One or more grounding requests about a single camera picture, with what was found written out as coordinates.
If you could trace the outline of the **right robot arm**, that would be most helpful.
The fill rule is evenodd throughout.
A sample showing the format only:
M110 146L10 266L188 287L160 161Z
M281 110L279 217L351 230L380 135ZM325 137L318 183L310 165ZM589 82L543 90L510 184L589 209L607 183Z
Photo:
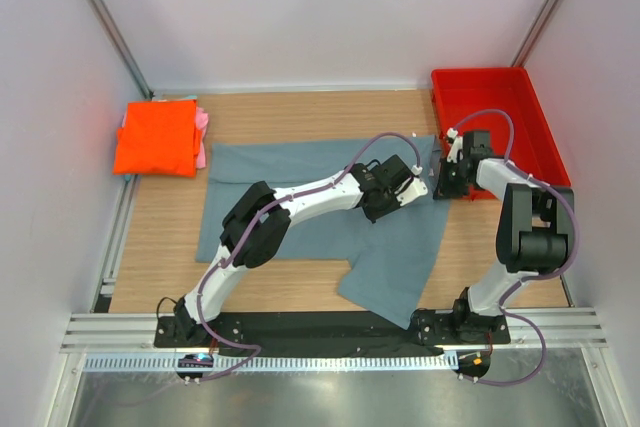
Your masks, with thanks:
M436 200L461 199L472 188L501 201L496 261L463 290L452 311L438 314L434 330L445 342L480 344L506 331L505 308L528 284L559 272L575 247L573 191L553 187L497 156L483 130L446 133L449 151L440 160Z

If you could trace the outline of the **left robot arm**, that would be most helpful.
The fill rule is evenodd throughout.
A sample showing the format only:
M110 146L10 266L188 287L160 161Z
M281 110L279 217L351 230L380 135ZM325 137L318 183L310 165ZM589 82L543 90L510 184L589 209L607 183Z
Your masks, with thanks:
M384 162L351 162L319 181L272 188L249 187L222 221L219 245L196 287L157 319L154 345L202 347L216 340L213 321L240 280L275 257L294 226L322 215L360 209L374 223L429 192L422 168L397 155Z

